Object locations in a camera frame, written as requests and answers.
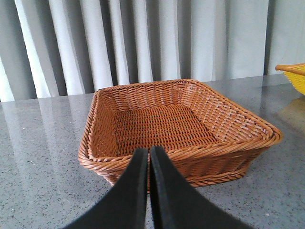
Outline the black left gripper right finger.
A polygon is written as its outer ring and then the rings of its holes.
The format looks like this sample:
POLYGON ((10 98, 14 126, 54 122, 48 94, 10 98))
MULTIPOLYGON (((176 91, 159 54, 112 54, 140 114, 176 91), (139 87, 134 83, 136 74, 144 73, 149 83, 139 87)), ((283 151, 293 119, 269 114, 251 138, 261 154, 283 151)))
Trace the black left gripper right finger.
POLYGON ((197 192, 161 146, 150 152, 150 198, 156 229, 249 229, 197 192))

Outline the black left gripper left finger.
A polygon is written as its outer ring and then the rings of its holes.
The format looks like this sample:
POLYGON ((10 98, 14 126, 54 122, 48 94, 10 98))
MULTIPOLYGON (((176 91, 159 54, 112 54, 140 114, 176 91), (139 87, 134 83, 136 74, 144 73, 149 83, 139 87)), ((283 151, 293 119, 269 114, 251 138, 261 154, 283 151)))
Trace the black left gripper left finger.
POLYGON ((67 229, 143 229, 147 204, 148 150, 138 148, 115 185, 67 229))

